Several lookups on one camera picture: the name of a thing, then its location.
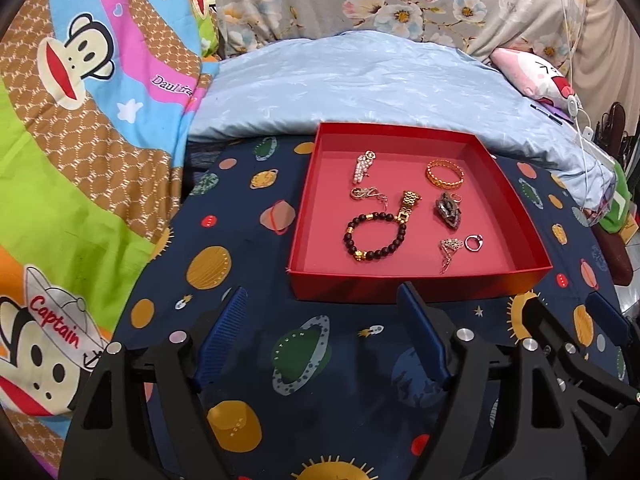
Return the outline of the colourful monkey cartoon blanket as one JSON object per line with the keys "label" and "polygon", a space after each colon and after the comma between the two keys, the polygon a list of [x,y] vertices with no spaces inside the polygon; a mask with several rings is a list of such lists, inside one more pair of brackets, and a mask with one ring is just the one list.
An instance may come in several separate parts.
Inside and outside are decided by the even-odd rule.
{"label": "colourful monkey cartoon blanket", "polygon": [[1,12],[1,474],[53,479],[70,416],[179,208],[213,0]]}

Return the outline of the green cloth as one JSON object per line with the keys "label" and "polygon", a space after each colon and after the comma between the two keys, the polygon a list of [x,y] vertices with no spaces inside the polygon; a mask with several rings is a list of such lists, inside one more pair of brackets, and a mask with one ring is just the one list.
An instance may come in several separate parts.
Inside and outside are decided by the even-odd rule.
{"label": "green cloth", "polygon": [[629,206],[632,199],[626,180],[626,174],[619,162],[615,162],[614,172],[616,185],[610,203],[610,209],[600,221],[602,229],[610,234],[616,234],[623,229],[627,222]]}

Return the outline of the silver metal watch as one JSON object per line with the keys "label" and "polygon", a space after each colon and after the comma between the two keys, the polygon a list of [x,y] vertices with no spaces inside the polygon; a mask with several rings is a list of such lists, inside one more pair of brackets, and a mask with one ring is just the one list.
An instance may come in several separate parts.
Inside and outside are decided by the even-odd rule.
{"label": "silver metal watch", "polygon": [[461,223],[460,203],[461,198],[449,192],[442,192],[434,203],[434,211],[451,231],[457,231]]}

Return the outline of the gold link watch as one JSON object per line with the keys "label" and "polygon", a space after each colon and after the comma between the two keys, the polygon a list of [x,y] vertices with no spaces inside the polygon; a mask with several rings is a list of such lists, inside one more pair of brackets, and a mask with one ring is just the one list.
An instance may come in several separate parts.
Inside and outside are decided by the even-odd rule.
{"label": "gold link watch", "polygon": [[396,219],[399,223],[407,223],[413,209],[420,203],[421,195],[413,191],[402,192],[399,210]]}

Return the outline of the pink white plush toy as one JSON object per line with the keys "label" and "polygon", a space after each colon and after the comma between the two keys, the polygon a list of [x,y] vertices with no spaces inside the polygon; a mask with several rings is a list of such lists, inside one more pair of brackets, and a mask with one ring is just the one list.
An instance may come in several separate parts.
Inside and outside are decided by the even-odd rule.
{"label": "pink white plush toy", "polygon": [[568,110],[568,98],[575,92],[566,77],[544,58],[506,48],[495,49],[489,58],[523,96]]}

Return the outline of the black pen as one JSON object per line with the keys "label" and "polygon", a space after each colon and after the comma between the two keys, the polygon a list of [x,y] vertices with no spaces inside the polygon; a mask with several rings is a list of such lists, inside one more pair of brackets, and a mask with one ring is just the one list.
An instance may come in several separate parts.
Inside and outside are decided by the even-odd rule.
{"label": "black pen", "polygon": [[562,120],[561,118],[559,118],[558,116],[556,116],[555,114],[550,113],[548,110],[546,110],[545,108],[539,107],[535,104],[529,104],[529,106],[533,109],[536,110],[536,112],[543,114],[544,117],[547,117],[548,119],[552,120],[552,122],[555,122],[558,125],[562,125]]}

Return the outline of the navy planet print bedsheet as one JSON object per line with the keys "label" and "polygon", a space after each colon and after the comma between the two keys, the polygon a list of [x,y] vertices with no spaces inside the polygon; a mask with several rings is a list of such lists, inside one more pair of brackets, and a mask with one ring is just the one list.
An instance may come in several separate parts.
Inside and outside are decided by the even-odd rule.
{"label": "navy planet print bedsheet", "polygon": [[309,164],[306,136],[249,140],[199,160],[195,191],[143,270],[115,336],[158,344],[247,292],[204,410],[245,479],[403,479],[445,395],[393,304],[299,301],[286,265]]}

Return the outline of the grey floral bedsheet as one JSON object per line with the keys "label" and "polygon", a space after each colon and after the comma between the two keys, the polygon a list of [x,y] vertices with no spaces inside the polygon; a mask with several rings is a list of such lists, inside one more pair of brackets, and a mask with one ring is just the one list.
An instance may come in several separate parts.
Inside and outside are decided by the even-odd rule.
{"label": "grey floral bedsheet", "polygon": [[275,41],[370,29],[457,48],[544,58],[570,80],[592,119],[614,104],[639,121],[639,36],[617,0],[216,0],[226,55]]}

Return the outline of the red jewelry tray box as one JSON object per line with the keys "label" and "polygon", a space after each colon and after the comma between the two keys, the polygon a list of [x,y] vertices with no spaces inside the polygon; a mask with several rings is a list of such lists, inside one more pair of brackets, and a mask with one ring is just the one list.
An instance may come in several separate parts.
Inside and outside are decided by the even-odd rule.
{"label": "red jewelry tray box", "polygon": [[[425,177],[432,159],[456,162],[457,190]],[[407,223],[396,219],[402,192],[421,195]],[[461,198],[451,231],[434,211]],[[442,129],[324,122],[314,141],[288,278],[299,300],[390,304],[410,282],[427,301],[513,296],[552,268],[516,189],[482,142]]]}

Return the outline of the light blue pillow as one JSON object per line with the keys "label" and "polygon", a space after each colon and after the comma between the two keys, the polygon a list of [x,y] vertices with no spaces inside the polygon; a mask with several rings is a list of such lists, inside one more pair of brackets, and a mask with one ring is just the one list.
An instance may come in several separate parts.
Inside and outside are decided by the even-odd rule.
{"label": "light blue pillow", "polygon": [[567,122],[529,104],[498,70],[455,48],[363,30],[275,42],[220,64],[189,129],[193,143],[313,133],[322,122],[472,133],[491,153],[553,171],[603,218],[616,177]]}

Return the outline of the purple card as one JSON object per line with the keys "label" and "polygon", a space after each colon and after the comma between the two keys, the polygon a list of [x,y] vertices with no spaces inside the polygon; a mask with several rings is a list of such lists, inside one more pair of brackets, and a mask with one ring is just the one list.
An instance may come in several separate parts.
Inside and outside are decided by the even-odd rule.
{"label": "purple card", "polygon": [[541,103],[541,106],[549,116],[553,116],[557,120],[562,120],[563,122],[574,122],[574,119],[571,118],[569,114],[565,113],[564,110],[560,110],[548,103]]}

